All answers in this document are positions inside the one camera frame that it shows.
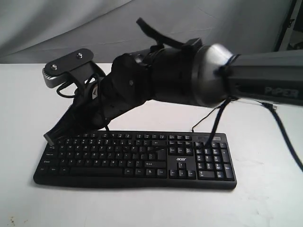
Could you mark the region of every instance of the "screw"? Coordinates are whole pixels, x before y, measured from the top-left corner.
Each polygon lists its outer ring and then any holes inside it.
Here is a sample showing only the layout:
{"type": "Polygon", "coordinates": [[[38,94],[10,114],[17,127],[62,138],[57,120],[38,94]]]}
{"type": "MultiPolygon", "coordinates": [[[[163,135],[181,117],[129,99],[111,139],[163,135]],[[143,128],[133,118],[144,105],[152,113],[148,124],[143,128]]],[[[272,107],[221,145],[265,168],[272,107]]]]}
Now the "screw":
{"type": "Polygon", "coordinates": [[[51,69],[52,69],[52,70],[57,70],[57,65],[55,65],[55,64],[52,65],[52,66],[51,66],[51,69]]]}
{"type": "Polygon", "coordinates": [[[82,53],[77,53],[77,58],[81,59],[82,58],[82,53]]]}

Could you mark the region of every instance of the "white surface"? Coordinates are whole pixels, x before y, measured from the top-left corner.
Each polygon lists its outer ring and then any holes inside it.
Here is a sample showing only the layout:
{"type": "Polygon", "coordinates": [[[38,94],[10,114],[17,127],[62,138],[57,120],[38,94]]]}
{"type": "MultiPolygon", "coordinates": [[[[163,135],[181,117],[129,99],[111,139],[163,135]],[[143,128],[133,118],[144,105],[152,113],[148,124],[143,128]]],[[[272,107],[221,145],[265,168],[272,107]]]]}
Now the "white surface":
{"type": "MultiPolygon", "coordinates": [[[[38,186],[33,174],[48,131],[71,100],[44,84],[44,65],[0,65],[0,226],[301,227],[303,174],[271,114],[236,102],[223,113],[238,185],[233,191],[72,189],[38,186]]],[[[109,72],[110,65],[102,65],[109,72]]],[[[110,124],[112,130],[190,131],[207,108],[150,101],[110,124]]],[[[303,158],[303,109],[279,106],[303,158]]],[[[215,114],[196,131],[210,131],[215,114]]]]}

